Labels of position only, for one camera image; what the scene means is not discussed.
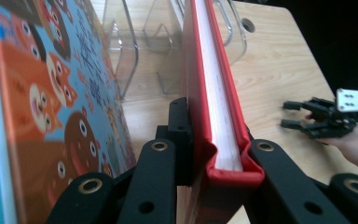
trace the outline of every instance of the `robotic hand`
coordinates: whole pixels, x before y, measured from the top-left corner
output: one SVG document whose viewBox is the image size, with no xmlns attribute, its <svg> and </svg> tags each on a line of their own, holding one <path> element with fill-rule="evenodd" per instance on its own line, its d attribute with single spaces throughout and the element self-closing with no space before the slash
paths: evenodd
<svg viewBox="0 0 358 224">
<path fill-rule="evenodd" d="M 281 126 L 300 130 L 311 139 L 340 138 L 351 133 L 358 122 L 358 91 L 339 89 L 335 102 L 314 97 L 302 103 L 283 103 L 283 109 L 301 108 L 311 112 L 307 119 L 314 119 L 314 123 L 304 124 L 298 120 L 283 119 Z"/>
</svg>

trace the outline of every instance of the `red hardcover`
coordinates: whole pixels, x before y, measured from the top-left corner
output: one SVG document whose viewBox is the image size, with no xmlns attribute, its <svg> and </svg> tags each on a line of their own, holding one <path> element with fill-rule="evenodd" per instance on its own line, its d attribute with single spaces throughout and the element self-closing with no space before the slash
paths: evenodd
<svg viewBox="0 0 358 224">
<path fill-rule="evenodd" d="M 205 86 L 204 55 L 200 47 L 200 28 L 196 1 L 205 1 L 213 33 L 213 45 L 227 96 L 235 139 L 240 149 L 242 172 L 214 167 L 218 148 L 212 143 L 210 111 Z M 246 197 L 264 179 L 264 171 L 250 157 L 250 136 L 244 121 L 227 55 L 213 10 L 213 1 L 189 0 L 184 16 L 184 90 L 194 128 L 195 182 L 186 209 L 186 223 L 227 223 Z"/>
</svg>

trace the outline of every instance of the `colorful book cover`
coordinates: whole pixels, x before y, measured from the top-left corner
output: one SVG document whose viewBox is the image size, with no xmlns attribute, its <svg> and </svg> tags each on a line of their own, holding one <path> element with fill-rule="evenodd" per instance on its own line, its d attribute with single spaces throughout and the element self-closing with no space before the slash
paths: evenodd
<svg viewBox="0 0 358 224">
<path fill-rule="evenodd" d="M 136 163 L 90 0 L 0 0 L 0 92 L 20 223 L 44 222 L 68 184 Z"/>
</svg>

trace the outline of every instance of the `book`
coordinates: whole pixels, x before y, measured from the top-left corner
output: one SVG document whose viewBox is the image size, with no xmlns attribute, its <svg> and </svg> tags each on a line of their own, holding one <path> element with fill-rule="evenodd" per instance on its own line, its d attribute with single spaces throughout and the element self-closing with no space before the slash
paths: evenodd
<svg viewBox="0 0 358 224">
<path fill-rule="evenodd" d="M 185 4 L 184 76 L 188 110 L 194 129 L 195 181 L 181 188 L 189 197 L 181 210 L 184 223 L 227 223 L 264 179 L 250 158 L 250 135 L 213 1 Z"/>
<path fill-rule="evenodd" d="M 73 179 L 135 163 L 90 0 L 0 0 L 0 223 L 43 223 Z"/>
</svg>

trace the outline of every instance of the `wooden desk surface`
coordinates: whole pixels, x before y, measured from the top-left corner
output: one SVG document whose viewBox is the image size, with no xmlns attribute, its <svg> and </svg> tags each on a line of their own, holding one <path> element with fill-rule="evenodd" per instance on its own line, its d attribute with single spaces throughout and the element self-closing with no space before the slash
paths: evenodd
<svg viewBox="0 0 358 224">
<path fill-rule="evenodd" d="M 235 5 L 240 17 L 255 25 L 254 33 L 246 33 L 245 55 L 231 66 L 242 112 L 253 137 L 279 144 L 306 175 L 326 184 L 337 173 L 358 174 L 358 168 L 336 148 L 280 127 L 281 119 L 304 119 L 308 114 L 282 110 L 284 101 L 334 97 L 291 13 L 281 7 L 239 2 Z M 137 155 L 142 145 L 154 138 L 157 125 L 167 124 L 172 99 L 159 97 L 123 104 Z"/>
</svg>

